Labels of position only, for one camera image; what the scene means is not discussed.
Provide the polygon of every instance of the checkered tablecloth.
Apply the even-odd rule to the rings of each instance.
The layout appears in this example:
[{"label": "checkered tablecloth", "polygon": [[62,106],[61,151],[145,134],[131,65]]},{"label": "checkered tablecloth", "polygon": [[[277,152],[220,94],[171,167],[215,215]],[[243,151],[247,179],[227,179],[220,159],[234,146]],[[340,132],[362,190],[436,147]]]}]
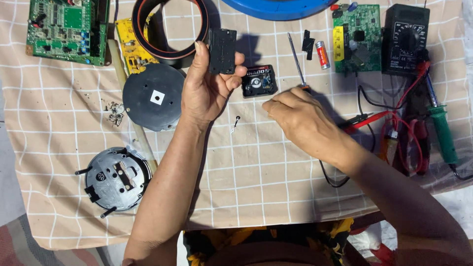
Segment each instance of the checkered tablecloth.
[{"label": "checkered tablecloth", "polygon": [[[332,19],[327,10],[302,20],[273,22],[244,15],[219,0],[206,3],[214,26],[238,31],[237,50],[246,55],[247,66],[273,65],[280,91],[300,83],[287,32],[291,32],[297,48],[301,47],[304,30],[310,30],[311,37],[325,41],[333,62]],[[382,23],[386,9],[394,3],[424,4],[415,0],[358,3],[379,4]],[[118,18],[130,17],[133,4],[132,0],[120,1]],[[111,3],[111,20],[116,6]],[[473,149],[461,1],[429,0],[427,8],[431,10],[431,76],[439,101],[448,104],[448,120],[462,169],[471,165]],[[106,119],[110,112],[104,111],[105,106],[122,101],[115,71],[112,66],[98,68],[26,56],[28,9],[27,0],[0,0],[5,122],[33,237],[49,249],[89,248],[126,241],[136,210],[100,219],[104,210],[88,199],[84,177],[74,175],[107,148],[129,145],[140,150],[139,143],[132,142],[135,135],[127,117],[119,127]],[[201,22],[194,4],[172,0],[163,9],[163,16],[171,47],[180,49],[192,43]],[[298,57],[307,84],[320,93],[317,99],[335,120],[358,114],[358,84],[364,85],[373,101],[392,105],[398,100],[393,95],[407,82],[379,72],[345,78],[336,74],[334,67],[322,71],[317,59],[307,61],[300,51]],[[243,99],[241,89],[232,93],[210,132],[206,164],[196,187],[188,229],[326,221],[377,209],[352,181],[338,189],[327,185],[317,159],[288,141],[262,110],[262,103],[270,98]],[[361,104],[364,112],[382,110],[364,99]],[[237,115],[241,120],[230,135]],[[373,124],[377,133],[382,123]],[[158,162],[173,133],[146,131]],[[353,137],[366,147],[371,145],[366,129]],[[333,167],[326,165],[326,169],[332,178],[343,178]],[[432,193],[470,184],[452,177],[435,142],[430,175],[414,179]]]}]

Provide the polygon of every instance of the screwdriver shaft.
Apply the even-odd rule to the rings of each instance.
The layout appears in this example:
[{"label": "screwdriver shaft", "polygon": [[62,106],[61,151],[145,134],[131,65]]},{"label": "screwdriver shaft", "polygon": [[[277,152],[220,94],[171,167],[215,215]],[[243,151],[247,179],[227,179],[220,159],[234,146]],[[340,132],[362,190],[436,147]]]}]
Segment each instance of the screwdriver shaft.
[{"label": "screwdriver shaft", "polygon": [[294,55],[294,60],[296,61],[297,71],[299,72],[300,81],[303,87],[307,87],[306,82],[304,81],[304,76],[300,70],[299,60],[297,60],[296,50],[294,49],[294,44],[292,43],[291,34],[288,32],[289,43],[291,44],[292,54]]}]

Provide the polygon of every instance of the digital multimeter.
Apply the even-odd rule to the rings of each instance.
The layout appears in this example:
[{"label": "digital multimeter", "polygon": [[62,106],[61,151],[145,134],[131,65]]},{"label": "digital multimeter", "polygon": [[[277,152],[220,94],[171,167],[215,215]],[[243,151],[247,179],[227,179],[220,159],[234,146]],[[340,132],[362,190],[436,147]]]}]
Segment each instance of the digital multimeter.
[{"label": "digital multimeter", "polygon": [[394,4],[386,11],[381,71],[387,75],[417,74],[417,58],[427,44],[430,9]]}]

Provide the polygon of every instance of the black rubber ring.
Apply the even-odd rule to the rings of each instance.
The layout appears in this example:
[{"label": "black rubber ring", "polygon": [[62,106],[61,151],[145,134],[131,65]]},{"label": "black rubber ring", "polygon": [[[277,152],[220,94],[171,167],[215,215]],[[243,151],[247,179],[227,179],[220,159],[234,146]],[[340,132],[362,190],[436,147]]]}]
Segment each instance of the black rubber ring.
[{"label": "black rubber ring", "polygon": [[[136,39],[143,48],[148,51],[154,58],[160,63],[173,66],[175,68],[182,68],[186,65],[185,62],[190,58],[192,61],[193,55],[195,54],[194,44],[181,51],[167,52],[152,46],[143,35],[143,28],[146,23],[146,18],[151,11],[161,3],[166,3],[168,0],[137,0],[133,7],[133,13],[131,16],[131,23],[133,25],[133,31],[135,32]],[[199,8],[202,18],[201,30],[199,35],[195,39],[196,41],[204,41],[209,30],[209,15],[207,8],[202,0],[190,0],[195,3]]]}]

